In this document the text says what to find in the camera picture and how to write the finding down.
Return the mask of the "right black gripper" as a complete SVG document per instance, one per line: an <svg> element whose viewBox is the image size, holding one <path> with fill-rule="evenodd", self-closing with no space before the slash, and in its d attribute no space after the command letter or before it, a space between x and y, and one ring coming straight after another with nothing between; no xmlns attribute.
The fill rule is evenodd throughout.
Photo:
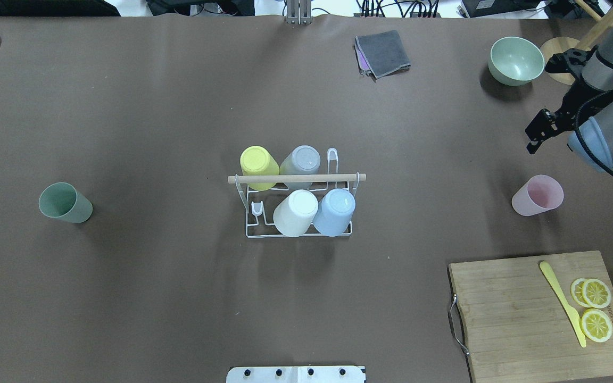
<svg viewBox="0 0 613 383"><path fill-rule="evenodd" d="M575 118L582 104L613 90L613 62L603 56L599 48L589 51L570 48L553 54L545 65L545 71L568 73L574 82L557 111L540 109L525 128L529 140L526 150L531 155L537 152L543 141L575 129Z"/></svg>

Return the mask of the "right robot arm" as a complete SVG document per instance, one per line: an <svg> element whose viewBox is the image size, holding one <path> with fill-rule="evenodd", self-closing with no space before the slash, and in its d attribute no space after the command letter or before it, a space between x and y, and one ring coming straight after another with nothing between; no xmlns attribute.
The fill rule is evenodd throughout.
<svg viewBox="0 0 613 383"><path fill-rule="evenodd" d="M525 133L530 154L568 131L568 147L585 163L613 177L613 28L591 50L570 48L546 63L548 73L568 73L574 82L555 112L541 109Z"/></svg>

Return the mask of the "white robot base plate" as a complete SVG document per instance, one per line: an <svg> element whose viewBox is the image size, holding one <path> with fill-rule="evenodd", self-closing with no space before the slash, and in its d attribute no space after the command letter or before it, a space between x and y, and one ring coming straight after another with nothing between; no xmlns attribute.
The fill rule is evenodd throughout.
<svg viewBox="0 0 613 383"><path fill-rule="evenodd" d="M236 367L226 382L366 382L364 367L355 365L304 365Z"/></svg>

